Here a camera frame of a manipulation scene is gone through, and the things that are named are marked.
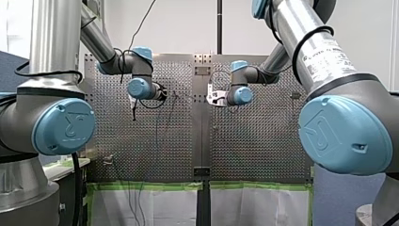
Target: robotic arm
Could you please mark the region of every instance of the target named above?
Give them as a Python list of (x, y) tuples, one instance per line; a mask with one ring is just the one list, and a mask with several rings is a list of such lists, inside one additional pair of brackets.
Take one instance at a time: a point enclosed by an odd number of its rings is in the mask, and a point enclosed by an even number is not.
[(132, 50), (117, 53), (99, 27), (93, 23), (85, 7), (81, 12), (81, 41), (97, 58), (98, 70), (103, 74), (131, 73), (134, 77), (128, 84), (129, 95), (138, 100), (164, 101), (167, 90), (152, 82), (152, 50), (147, 47), (135, 47)]
[(253, 16), (265, 19), (280, 44), (259, 68), (231, 65), (229, 91), (208, 86), (216, 106), (246, 105), (248, 83), (273, 84), (291, 59), (297, 81), (309, 94), (299, 136), (311, 159), (327, 170), (355, 175), (398, 172), (399, 102), (373, 74), (352, 65), (325, 22), (335, 0), (254, 0)]

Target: metal frame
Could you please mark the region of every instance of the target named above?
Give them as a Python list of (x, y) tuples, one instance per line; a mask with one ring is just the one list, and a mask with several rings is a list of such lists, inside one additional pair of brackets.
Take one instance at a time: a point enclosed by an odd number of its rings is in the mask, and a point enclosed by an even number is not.
[[(162, 63), (168, 63), (168, 64), (179, 64), (180, 62), (186, 62), (191, 70), (189, 70), (189, 73), (186, 74), (187, 78), (190, 80), (190, 91), (187, 94), (186, 97), (188, 103), (191, 104), (190, 108), (190, 117), (191, 117), (191, 128), (190, 128), (190, 133), (191, 133), (191, 142), (192, 142), (192, 156), (191, 156), (191, 168), (190, 170), (190, 176), (187, 178), (177, 178), (173, 179), (171, 177), (166, 178), (166, 179), (161, 179), (157, 177), (147, 177), (147, 178), (142, 178), (142, 177), (124, 177), (123, 179), (127, 180), (136, 180), (136, 181), (141, 181), (141, 180), (147, 180), (147, 181), (153, 181), (153, 182), (164, 182), (164, 183), (169, 183), (169, 182), (181, 182), (181, 181), (196, 181), (196, 182), (202, 182), (203, 183), (203, 190), (200, 190), (198, 193), (198, 215), (197, 215), (197, 225), (202, 226), (202, 225), (210, 225), (211, 224), (211, 200), (210, 200), (210, 187), (209, 187), (209, 182), (211, 180), (251, 180), (251, 181), (266, 181), (266, 182), (279, 182), (279, 183), (290, 183), (290, 184), (310, 184), (312, 183), (311, 179), (311, 165), (312, 162), (311, 160), (306, 156), (305, 152), (302, 151), (300, 147), (300, 142), (299, 139), (297, 138), (297, 142), (294, 146), (287, 146), (287, 147), (282, 147), (282, 148), (289, 148), (289, 147), (296, 147), (297, 150), (293, 150), (293, 153), (295, 153), (297, 156), (300, 156), (301, 158), (304, 158), (304, 162), (302, 162), (303, 166), (303, 173), (299, 173), (300, 175), (294, 175), (290, 177), (290, 171), (287, 170), (288, 168), (285, 169), (285, 172), (283, 172), (283, 175), (280, 177), (270, 177), (269, 176), (259, 176), (259, 174), (262, 174), (262, 166), (253, 166), (254, 171), (257, 172), (256, 176), (253, 177), (245, 177), (245, 174), (239, 174), (237, 177), (237, 174), (235, 174), (237, 171), (240, 170), (245, 170), (246, 165), (240, 165), (236, 164), (234, 172), (232, 174), (224, 174), (225, 177), (222, 178), (220, 177), (220, 165), (216, 164), (215, 161), (221, 161), (221, 158), (215, 157), (216, 155), (221, 155), (222, 157), (226, 157), (226, 159), (230, 160), (231, 156), (229, 152), (217, 152), (216, 150), (213, 150), (215, 148), (215, 141), (218, 139), (218, 134), (215, 133), (215, 127), (218, 126), (215, 124), (215, 117), (219, 117), (217, 115), (217, 112), (220, 110), (226, 110), (226, 108), (223, 109), (217, 109), (214, 108), (213, 106), (208, 105), (206, 101), (206, 95), (207, 95), (207, 85), (210, 76), (212, 75), (212, 72), (218, 71), (220, 69), (223, 69), (225, 71), (229, 70), (229, 65), (232, 61), (238, 60), (238, 59), (243, 59), (248, 61), (252, 65), (260, 65), (262, 62), (265, 60), (266, 56), (215, 56), (215, 55), (206, 55), (206, 54), (194, 54), (194, 55), (155, 55), (154, 56), (154, 80), (157, 80), (157, 76), (159, 76), (160, 72), (159, 70), (162, 70), (162, 68), (158, 68), (159, 64)], [(86, 99), (89, 103), (93, 104), (96, 106), (98, 102), (106, 102), (106, 100), (101, 99), (97, 100), (98, 98), (101, 98), (100, 96), (96, 96), (97, 91), (96, 89), (96, 83), (101, 82), (98, 77), (95, 77), (95, 75), (98, 73), (98, 71), (94, 67), (95, 65), (95, 58), (92, 55), (86, 55), (85, 59), (85, 73), (86, 73), (86, 80), (85, 83), (81, 85), (81, 89), (86, 92)], [(171, 72), (166, 72), (168, 75), (173, 76)], [(224, 74), (225, 77), (223, 79), (224, 82), (229, 82), (229, 77)], [(279, 86), (279, 87), (268, 87), (268, 88), (261, 88), (260, 85), (255, 85), (258, 86), (256, 87), (255, 90), (260, 89), (260, 90), (277, 90), (277, 89), (292, 89), (292, 104), (288, 104), (291, 102), (283, 102), (280, 103), (279, 106), (285, 106), (285, 107), (292, 107), (293, 110), (296, 111), (296, 114), (299, 113), (299, 109), (302, 106), (302, 102), (304, 102), (304, 99), (306, 98), (306, 95), (304, 93), (304, 90), (300, 87), (299, 84), (296, 83), (295, 78), (293, 77), (292, 73), (287, 72), (283, 73), (281, 76), (284, 76), (282, 78), (282, 84), (280, 85), (273, 85), (273, 86)], [(119, 76), (114, 77), (116, 81), (120, 79)], [(287, 79), (289, 79), (289, 88), (284, 88), (283, 86), (286, 85)], [(275, 98), (273, 94), (273, 91), (270, 91), (271, 96), (270, 98)], [(270, 111), (269, 107), (273, 106), (264, 106), (264, 112), (273, 112)], [(242, 115), (237, 115), (237, 118), (242, 119), (245, 117), (251, 117), (251, 114), (248, 114), (248, 112), (241, 113)], [(268, 117), (278, 117), (280, 112), (274, 111), (272, 115), (265, 115), (264, 119), (265, 121), (270, 121)], [(131, 115), (123, 115), (122, 117), (131, 117)], [(141, 116), (141, 120), (146, 120), (147, 123), (154, 123), (153, 120), (153, 115), (149, 116)], [(250, 123), (262, 123), (258, 121), (249, 121)], [(240, 131), (236, 131), (237, 128), (234, 129), (234, 133), (240, 133)], [(86, 148), (86, 156), (90, 157), (93, 159), (93, 163), (91, 166), (88, 168), (88, 179), (90, 181), (108, 181), (108, 180), (115, 180), (115, 174), (109, 174), (109, 177), (98, 177), (95, 176), (93, 178), (93, 175), (96, 173), (109, 173), (110, 170), (112, 170), (114, 167), (117, 165), (120, 165), (120, 163), (116, 164), (115, 163), (115, 158), (110, 154), (109, 156), (103, 156), (100, 155), (97, 152), (96, 148), (96, 143), (98, 140), (96, 140), (96, 136), (93, 138), (93, 140), (88, 143), (87, 148)], [(126, 167), (129, 166), (133, 173), (134, 168), (139, 168), (142, 169), (142, 166), (137, 166), (132, 164), (130, 161), (131, 155), (126, 155), (125, 156), (127, 159), (120, 165), (121, 168), (124, 168), (126, 170)], [(279, 158), (284, 158), (286, 157), (285, 155), (278, 156)], [(105, 167), (108, 169), (107, 171), (96, 171), (98, 168), (101, 166)]]
[[(231, 161), (231, 156), (229, 152), (223, 153), (215, 153), (215, 140), (217, 139), (218, 134), (215, 133), (215, 120), (217, 120), (215, 117), (217, 116), (217, 111), (220, 111), (221, 109), (214, 108), (212, 106), (209, 106), (206, 103), (206, 93), (207, 93), (207, 83), (209, 80), (208, 74), (196, 74), (195, 73), (195, 68), (196, 67), (202, 67), (202, 68), (209, 68), (211, 72), (216, 71), (216, 70), (228, 70), (228, 66), (232, 61), (238, 60), (238, 59), (243, 59), (248, 61), (252, 65), (259, 65), (262, 62), (264, 62), (264, 59), (266, 56), (215, 56), (215, 55), (205, 55), (205, 54), (195, 54), (195, 55), (155, 55), (154, 56), (154, 62), (155, 62), (155, 77), (154, 79), (157, 79), (157, 76), (159, 76), (159, 73), (156, 67), (156, 62), (165, 62), (165, 63), (176, 63), (178, 64), (179, 62), (186, 62), (191, 68), (190, 74), (187, 74), (185, 76), (191, 76), (191, 90), (189, 94), (186, 95), (186, 101), (188, 101), (189, 105), (191, 105), (191, 136), (192, 136), (192, 169), (190, 170), (190, 175), (189, 177), (185, 178), (180, 178), (178, 180), (174, 180), (171, 177), (168, 178), (145, 178), (149, 181), (159, 181), (159, 182), (180, 182), (180, 181), (204, 181), (204, 180), (251, 180), (251, 181), (266, 181), (266, 182), (279, 182), (279, 183), (289, 183), (289, 184), (306, 184), (306, 183), (311, 183), (311, 165), (312, 162), (311, 160), (306, 156), (305, 152), (302, 151), (300, 141), (299, 139), (292, 139), (290, 140), (289, 144), (285, 144), (283, 142), (280, 142), (279, 145), (282, 145), (279, 150), (286, 150), (293, 148), (294, 150), (290, 150), (290, 152), (280, 152), (276, 153), (276, 150), (271, 153), (268, 153), (267, 147), (263, 147), (265, 151), (265, 155), (263, 156), (263, 159), (268, 158), (268, 157), (274, 157), (276, 158), (276, 161), (280, 158), (281, 161), (290, 161), (290, 156), (289, 154), (293, 153), (296, 154), (297, 157), (300, 157), (300, 166), (297, 166), (296, 169), (289, 170), (289, 166), (285, 166), (284, 169), (282, 169), (281, 174), (278, 174), (276, 170), (281, 170), (281, 169), (272, 169), (271, 171), (267, 171), (267, 166), (262, 166), (257, 164), (251, 164), (253, 166), (253, 169), (250, 170), (249, 172), (255, 172), (254, 175), (248, 176), (248, 174), (244, 173), (236, 173), (245, 170), (248, 166), (248, 162), (244, 163), (237, 163), (235, 165), (229, 166), (226, 169), (222, 169), (220, 167), (220, 164), (216, 164), (215, 161), (220, 161), (222, 158), (228, 159), (228, 161)], [(85, 59), (86, 63), (86, 82), (81, 85), (81, 89), (83, 89), (86, 92), (87, 95), (87, 101), (90, 102), (91, 104), (96, 105), (96, 97), (95, 95), (95, 83), (96, 83), (96, 77), (95, 74), (98, 73), (97, 70), (95, 69), (95, 59), (92, 55), (86, 55)], [(257, 111), (263, 112), (264, 119), (260, 119), (260, 121), (251, 121), (248, 119), (248, 126), (251, 126), (251, 124), (256, 123), (257, 124), (262, 124), (265, 121), (268, 121), (270, 123), (274, 118), (276, 118), (275, 125), (278, 128), (279, 123), (285, 123), (284, 119), (279, 120), (278, 117), (280, 113), (271, 108), (278, 108), (283, 111), (290, 111), (290, 108), (293, 109), (293, 111), (298, 114), (299, 109), (302, 106), (302, 103), (304, 102), (304, 99), (306, 98), (306, 95), (304, 93), (304, 90), (300, 87), (299, 84), (296, 83), (295, 78), (292, 76), (292, 73), (286, 72), (281, 75), (281, 80), (279, 84), (276, 85), (270, 85), (270, 87), (263, 88), (261, 85), (254, 85), (257, 86), (255, 87), (255, 90), (261, 90), (262, 93), (264, 94), (264, 91), (267, 91), (267, 95), (270, 95), (270, 98), (277, 98), (276, 95), (280, 95), (279, 92), (275, 92), (278, 89), (284, 89), (284, 91), (292, 91), (291, 96), (293, 99), (289, 99), (289, 96), (284, 97), (285, 99), (278, 99), (275, 100), (274, 102), (271, 103), (278, 103), (278, 106), (259, 106), (262, 103), (254, 103), (248, 106), (243, 107), (244, 111), (240, 112), (239, 114), (235, 116), (229, 116), (229, 115), (220, 115), (220, 116), (226, 116), (226, 117), (234, 117), (235, 119), (244, 119), (244, 118), (251, 118), (253, 115), (250, 114), (250, 109), (252, 107), (256, 108)], [(106, 102), (106, 100), (97, 100), (98, 102)], [(131, 117), (131, 115), (123, 115), (122, 117)], [(239, 128), (235, 128), (232, 126), (233, 122), (229, 121), (224, 121), (225, 123), (231, 123), (231, 129), (234, 130), (239, 130)], [(290, 125), (291, 129), (293, 129), (292, 126), (296, 126), (296, 121)], [(296, 130), (295, 128), (293, 129), (292, 135), (296, 135)], [(113, 163), (113, 157), (112, 156), (99, 156), (96, 154), (96, 137), (93, 138), (93, 140), (87, 145), (86, 149), (86, 156), (93, 158), (94, 162), (96, 161), (103, 161), (102, 164), (111, 164)], [(236, 139), (234, 142), (241, 142), (240, 139)], [(239, 143), (231, 143), (230, 145), (240, 145)], [(130, 170), (133, 170), (136, 168), (136, 166), (129, 166), (132, 167)], [(226, 170), (233, 170), (230, 171), (230, 174), (226, 173), (220, 173), (220, 171), (226, 171)], [(127, 178), (130, 180), (137, 180), (140, 181), (143, 178), (136, 176), (134, 178)], [(106, 180), (115, 180), (113, 179), (113, 176), (107, 178)]]

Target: black cable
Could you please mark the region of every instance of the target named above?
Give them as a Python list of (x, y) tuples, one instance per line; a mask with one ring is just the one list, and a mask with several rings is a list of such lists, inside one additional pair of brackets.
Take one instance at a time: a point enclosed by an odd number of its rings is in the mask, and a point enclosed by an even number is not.
[(308, 32), (308, 34), (306, 34), (303, 39), (298, 43), (298, 45), (296, 46), (295, 50), (294, 50), (294, 54), (293, 54), (293, 73), (294, 76), (296, 78), (296, 80), (298, 81), (298, 83), (300, 85), (302, 85), (302, 82), (300, 81), (299, 78), (299, 74), (298, 71), (296, 69), (296, 62), (300, 53), (300, 50), (302, 48), (302, 46), (306, 43), (307, 40), (309, 40), (314, 34), (320, 33), (320, 32), (328, 32), (331, 34), (331, 36), (334, 36), (334, 29), (331, 26), (327, 26), (327, 25), (322, 25), (319, 27), (316, 27), (313, 31)]
[(14, 73), (20, 75), (22, 77), (43, 77), (43, 76), (50, 76), (50, 75), (61, 75), (66, 73), (74, 73), (78, 75), (77, 83), (81, 83), (83, 81), (83, 75), (79, 71), (75, 70), (68, 70), (68, 71), (54, 71), (51, 73), (21, 73), (21, 70), (29, 65), (29, 61), (25, 62), (21, 66), (19, 66)]
[(270, 26), (272, 29), (272, 33), (274, 38), (276, 39), (276, 41), (278, 41), (280, 44), (282, 44), (281, 39), (279, 38), (279, 36), (277, 35), (277, 30), (274, 27), (274, 22), (273, 22), (273, 0), (269, 0), (269, 20), (270, 20)]
[[(175, 98), (173, 99), (173, 102), (172, 102), (172, 107), (171, 107), (171, 110), (170, 110), (170, 113), (169, 113), (169, 116), (168, 116), (168, 121), (167, 121), (167, 126), (166, 126), (166, 129), (165, 129), (164, 136), (168, 133), (168, 128), (169, 128), (170, 122), (171, 122), (171, 116), (172, 116), (172, 114), (174, 112), (174, 108), (176, 106), (177, 99), (179, 98), (179, 96), (176, 94), (175, 91), (173, 91), (173, 95), (174, 95)], [(141, 198), (141, 192), (142, 192), (143, 187), (144, 187), (144, 183), (147, 180), (147, 178), (148, 178), (148, 176), (149, 176), (149, 174), (151, 172), (151, 169), (154, 168), (154, 166), (158, 162), (158, 158), (159, 158), (159, 153), (160, 152), (159, 152), (159, 139), (158, 139), (158, 134), (159, 133), (158, 133), (158, 129), (159, 129), (159, 120), (161, 118), (161, 112), (162, 112), (161, 109), (159, 109), (158, 115), (156, 117), (156, 123), (155, 123), (155, 154), (156, 154), (156, 157), (155, 157), (155, 160), (152, 162), (152, 166), (150, 167), (150, 170), (148, 170), (147, 173), (144, 175), (143, 181), (141, 182), (141, 186), (140, 186), (140, 189), (138, 191), (138, 208), (140, 209), (141, 216), (143, 217), (144, 226), (146, 226), (146, 218), (145, 218), (145, 215), (144, 215), (144, 211), (143, 211), (143, 209), (141, 207), (141, 201), (140, 201), (141, 199), (140, 198)]]
[(129, 48), (128, 50), (130, 50), (133, 46), (133, 42), (135, 41), (135, 36), (138, 34), (138, 32), (141, 29), (141, 26), (143, 26), (144, 22), (146, 21), (147, 16), (150, 14), (150, 11), (152, 9), (153, 4), (155, 4), (156, 0), (153, 0), (152, 3), (150, 4), (149, 9), (147, 10), (146, 14), (144, 15), (143, 19), (141, 20), (140, 26), (138, 27), (137, 31), (135, 32), (135, 34), (132, 36), (132, 40), (130, 42)]
[(166, 101), (166, 100), (167, 100), (167, 99), (163, 100), (163, 101), (161, 102), (161, 104), (159, 104), (159, 105), (157, 105), (157, 106), (148, 106), (148, 105), (144, 105), (144, 103), (142, 102), (142, 100), (138, 100), (138, 101), (141, 103), (141, 105), (143, 105), (143, 106), (144, 106), (145, 108), (147, 108), (147, 109), (157, 109), (157, 108), (163, 106), (163, 105), (165, 104), (165, 101)]
[(393, 216), (390, 220), (388, 220), (384, 225), (382, 226), (392, 226), (394, 223), (396, 223), (399, 220), (399, 213), (397, 213), (395, 216)]
[(127, 189), (128, 189), (129, 208), (130, 208), (130, 210), (132, 211), (132, 214), (133, 214), (133, 216), (135, 217), (135, 220), (136, 220), (138, 226), (141, 226), (140, 221), (138, 220), (138, 217), (137, 217), (137, 213), (136, 213), (136, 211), (133, 210), (133, 206), (132, 206), (132, 203), (131, 203), (130, 180), (127, 180)]
[(72, 154), (72, 162), (75, 179), (75, 204), (73, 210), (72, 226), (77, 226), (79, 223), (80, 210), (82, 208), (82, 172), (80, 171), (77, 153)]
[(91, 17), (90, 20), (88, 20), (87, 23), (85, 23), (83, 26), (80, 27), (80, 29), (81, 29), (81, 30), (84, 29), (84, 28), (87, 27), (89, 24), (91, 24), (93, 21), (95, 21), (96, 19), (97, 19), (96, 16)]
[[(118, 180), (119, 180), (119, 181), (123, 181), (123, 180), (122, 180), (122, 177), (120, 176), (120, 170), (119, 170), (119, 168), (118, 168), (118, 166), (117, 166), (116, 160), (115, 160), (113, 166), (114, 166), (114, 168), (115, 168), (115, 172), (117, 173)], [(135, 221), (137, 222), (137, 225), (138, 225), (138, 226), (141, 226), (141, 225), (140, 225), (140, 222), (138, 221), (138, 218), (137, 218), (137, 213), (136, 213), (135, 210), (133, 210), (133, 207), (132, 207), (132, 205), (131, 205), (131, 203), (130, 203), (131, 194), (130, 194), (130, 183), (129, 183), (129, 180), (127, 181), (127, 186), (128, 186), (129, 208), (130, 208), (130, 210), (131, 210), (131, 212), (132, 212), (132, 214), (133, 214), (133, 217), (135, 217)]]

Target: pegboard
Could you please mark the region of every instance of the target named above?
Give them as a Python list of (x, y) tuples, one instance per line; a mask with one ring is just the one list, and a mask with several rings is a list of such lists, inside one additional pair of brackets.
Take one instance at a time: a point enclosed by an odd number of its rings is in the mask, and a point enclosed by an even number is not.
[[(133, 121), (126, 91), (130, 75), (121, 84), (120, 75), (100, 74), (95, 59), (87, 56), (82, 89), (97, 116), (95, 138), (87, 148), (94, 153), (88, 179), (193, 181), (200, 162), (210, 167), (211, 180), (311, 183), (312, 162), (297, 133), (306, 94), (291, 71), (282, 73), (276, 85), (250, 85), (255, 94), (250, 105), (237, 109), (204, 103), (211, 73), (199, 76), (198, 66), (228, 72), (239, 59), (259, 65), (265, 56), (208, 55), (205, 64), (205, 58), (193, 55), (156, 55), (153, 80), (174, 90), (176, 98), (169, 96), (156, 110), (138, 104)], [(216, 73), (213, 80), (216, 89), (226, 89), (230, 78)], [(299, 99), (292, 98), (297, 94)], [(105, 159), (111, 155), (109, 164)]]
[[(258, 66), (264, 57), (214, 56), (213, 60), (214, 71), (227, 71), (235, 60)], [(216, 73), (215, 88), (225, 89), (229, 79), (228, 74)], [(250, 105), (210, 110), (211, 180), (310, 183), (312, 162), (297, 133), (305, 90), (291, 70), (281, 73), (277, 84), (249, 86), (254, 92)]]
[[(192, 179), (193, 56), (154, 58), (153, 81), (173, 90), (162, 107), (136, 106), (136, 120), (127, 94), (130, 74), (103, 75), (93, 56), (86, 56), (84, 90), (93, 105), (97, 129), (92, 143), (90, 181), (132, 180), (180, 182)], [(156, 101), (143, 101), (147, 106)]]

